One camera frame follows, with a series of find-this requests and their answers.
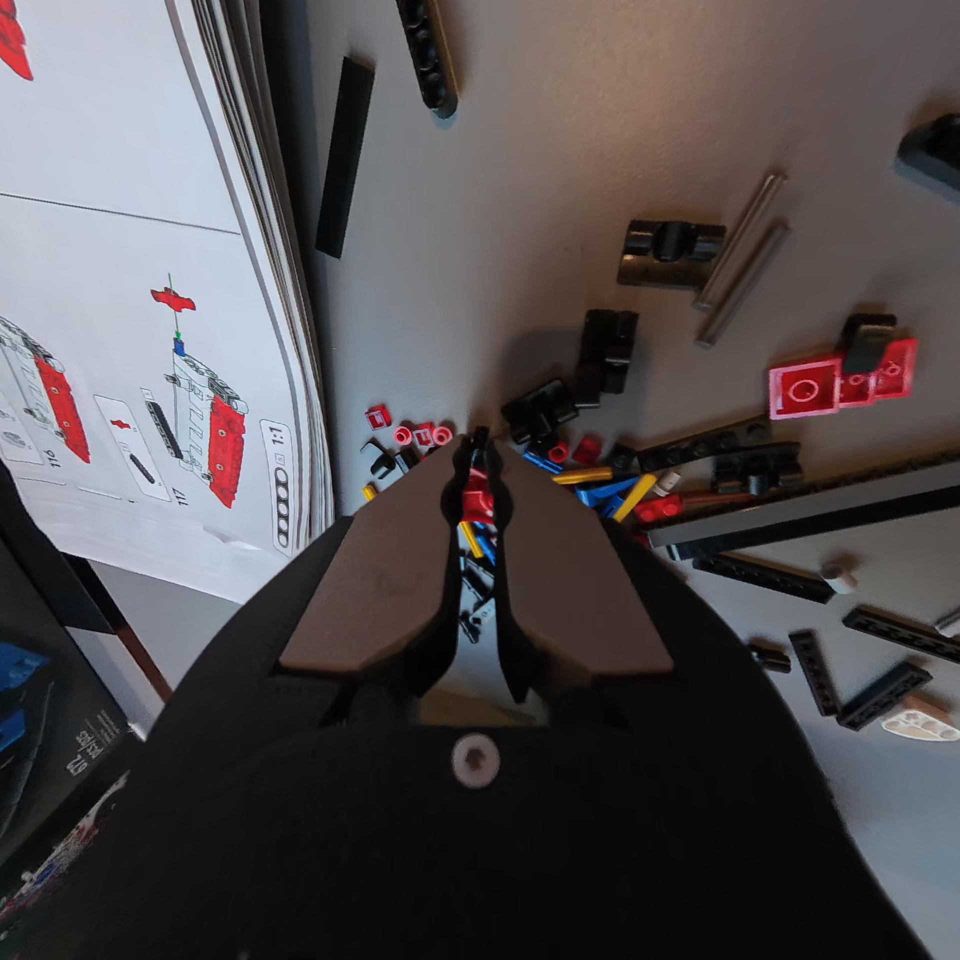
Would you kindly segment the red brick with black pin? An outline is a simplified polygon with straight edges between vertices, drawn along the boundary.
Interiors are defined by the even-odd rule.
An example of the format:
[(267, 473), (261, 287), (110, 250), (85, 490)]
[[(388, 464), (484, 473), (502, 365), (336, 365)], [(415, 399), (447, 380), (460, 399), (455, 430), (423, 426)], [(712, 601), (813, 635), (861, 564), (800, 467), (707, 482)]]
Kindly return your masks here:
[(469, 463), (462, 491), (462, 525), (495, 523), (495, 499), (491, 492), (487, 469), (488, 426), (478, 426), (471, 434)]

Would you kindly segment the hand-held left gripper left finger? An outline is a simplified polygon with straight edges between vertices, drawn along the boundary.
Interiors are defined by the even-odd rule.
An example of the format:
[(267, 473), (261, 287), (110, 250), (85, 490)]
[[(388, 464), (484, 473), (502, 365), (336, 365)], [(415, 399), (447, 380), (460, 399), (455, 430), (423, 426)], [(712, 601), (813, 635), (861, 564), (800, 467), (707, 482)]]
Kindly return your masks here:
[(420, 698), (458, 643), (459, 524), (474, 446), (456, 437), (356, 511), (278, 665), (395, 680)]

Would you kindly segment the open instruction booklet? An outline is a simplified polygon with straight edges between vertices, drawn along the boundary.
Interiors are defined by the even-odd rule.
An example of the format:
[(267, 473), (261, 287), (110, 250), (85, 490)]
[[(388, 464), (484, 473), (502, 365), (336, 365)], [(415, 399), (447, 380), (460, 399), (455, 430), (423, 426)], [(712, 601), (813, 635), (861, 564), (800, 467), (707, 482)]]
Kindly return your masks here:
[(2, 2), (2, 462), (61, 551), (242, 603), (330, 524), (264, 2)]

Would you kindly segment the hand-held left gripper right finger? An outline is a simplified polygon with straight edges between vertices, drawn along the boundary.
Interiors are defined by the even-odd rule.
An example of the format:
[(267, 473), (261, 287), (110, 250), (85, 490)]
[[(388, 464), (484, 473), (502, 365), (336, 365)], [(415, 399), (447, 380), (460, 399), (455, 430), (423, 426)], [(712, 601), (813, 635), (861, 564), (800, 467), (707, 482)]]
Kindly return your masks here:
[(497, 651), (511, 697), (672, 674), (601, 519), (505, 442), (491, 450)]

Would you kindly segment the black toy set box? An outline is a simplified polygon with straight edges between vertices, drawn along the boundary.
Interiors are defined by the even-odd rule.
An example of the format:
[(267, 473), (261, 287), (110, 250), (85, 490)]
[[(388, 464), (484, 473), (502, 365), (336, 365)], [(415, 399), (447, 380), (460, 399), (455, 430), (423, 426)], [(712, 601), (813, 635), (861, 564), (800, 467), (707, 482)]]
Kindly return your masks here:
[(1, 472), (2, 958), (36, 958), (171, 691), (90, 562)]

